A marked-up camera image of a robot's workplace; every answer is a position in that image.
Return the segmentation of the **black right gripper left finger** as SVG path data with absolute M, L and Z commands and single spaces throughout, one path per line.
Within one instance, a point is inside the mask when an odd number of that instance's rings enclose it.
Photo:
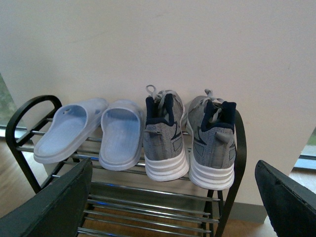
M 0 219 L 2 237 L 75 237 L 90 193 L 86 158 L 26 203 Z

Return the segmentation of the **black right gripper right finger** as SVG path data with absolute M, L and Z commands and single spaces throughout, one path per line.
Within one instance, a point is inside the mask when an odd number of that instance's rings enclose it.
M 316 195 L 267 162 L 259 160 L 255 179 L 278 237 L 316 235 Z

